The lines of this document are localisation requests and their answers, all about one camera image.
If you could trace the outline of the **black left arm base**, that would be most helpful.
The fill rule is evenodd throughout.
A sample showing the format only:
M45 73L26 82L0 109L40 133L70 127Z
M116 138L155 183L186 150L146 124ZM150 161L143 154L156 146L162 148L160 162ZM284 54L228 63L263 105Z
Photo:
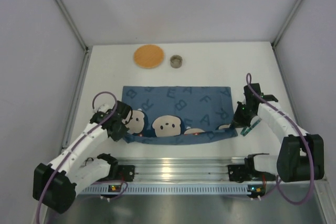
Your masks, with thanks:
M122 180L132 182L135 176L134 165L115 165L110 174L111 180Z

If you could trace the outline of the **silver fork green handle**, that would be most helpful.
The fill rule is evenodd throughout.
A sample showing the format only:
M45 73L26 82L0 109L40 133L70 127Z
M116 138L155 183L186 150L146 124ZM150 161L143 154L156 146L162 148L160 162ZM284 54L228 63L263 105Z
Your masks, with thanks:
M246 136L251 130L252 130L253 128L252 127L244 127L243 129L242 129L242 131L241 131L241 135L242 136Z

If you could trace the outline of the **silver spoon green handle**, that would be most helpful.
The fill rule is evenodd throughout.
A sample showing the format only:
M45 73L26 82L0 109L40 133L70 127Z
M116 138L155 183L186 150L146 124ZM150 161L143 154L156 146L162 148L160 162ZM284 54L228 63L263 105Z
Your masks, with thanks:
M261 122L261 119L258 119L257 121L255 121L250 127L252 127L253 129Z

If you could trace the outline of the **blue bear print placemat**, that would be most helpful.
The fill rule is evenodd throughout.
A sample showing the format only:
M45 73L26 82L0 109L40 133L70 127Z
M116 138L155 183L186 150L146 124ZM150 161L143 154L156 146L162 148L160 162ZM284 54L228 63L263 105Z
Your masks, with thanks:
M122 102L132 108L127 143L194 145L236 137L230 127L229 87L125 86Z

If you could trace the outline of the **small grey metal cup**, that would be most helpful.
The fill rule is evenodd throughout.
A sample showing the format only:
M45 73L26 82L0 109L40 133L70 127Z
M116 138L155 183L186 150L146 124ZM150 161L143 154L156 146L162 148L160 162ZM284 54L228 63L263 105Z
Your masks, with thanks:
M172 68L178 69L183 64L183 58L180 55L173 55L170 58L170 65Z

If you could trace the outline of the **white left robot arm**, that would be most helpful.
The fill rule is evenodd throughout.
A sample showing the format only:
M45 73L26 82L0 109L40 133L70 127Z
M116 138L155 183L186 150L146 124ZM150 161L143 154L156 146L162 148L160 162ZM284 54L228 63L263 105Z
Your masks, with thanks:
M127 119L131 115L132 108L121 101L111 109L97 111L65 151L35 168L33 198L63 214L91 184L102 179L120 179L118 160L110 154L99 154L89 165L83 163L104 141L122 139L129 130Z

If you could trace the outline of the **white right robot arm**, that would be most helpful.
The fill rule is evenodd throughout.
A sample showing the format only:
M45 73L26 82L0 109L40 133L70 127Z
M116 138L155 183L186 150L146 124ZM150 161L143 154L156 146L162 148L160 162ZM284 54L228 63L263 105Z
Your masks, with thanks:
M274 95L265 95L260 85L244 86L245 101L239 102L230 128L246 136L259 122L272 130L280 143L277 155L250 154L245 165L253 173L279 176L283 182L320 180L324 177L324 142L310 134L281 108Z

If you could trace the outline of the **round woven bamboo plate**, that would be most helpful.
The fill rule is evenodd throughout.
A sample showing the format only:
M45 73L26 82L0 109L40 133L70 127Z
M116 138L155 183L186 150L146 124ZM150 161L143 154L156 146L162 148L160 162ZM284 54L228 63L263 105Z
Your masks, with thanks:
M156 68L164 60L164 51L157 45L143 45L134 52L133 60L141 68Z

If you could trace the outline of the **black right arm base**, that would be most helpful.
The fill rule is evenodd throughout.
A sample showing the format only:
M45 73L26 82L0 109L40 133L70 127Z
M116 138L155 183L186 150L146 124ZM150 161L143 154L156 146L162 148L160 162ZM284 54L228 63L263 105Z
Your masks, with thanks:
M248 168L243 164L228 165L228 175L230 182L268 182L275 181L276 176L267 172L258 172Z

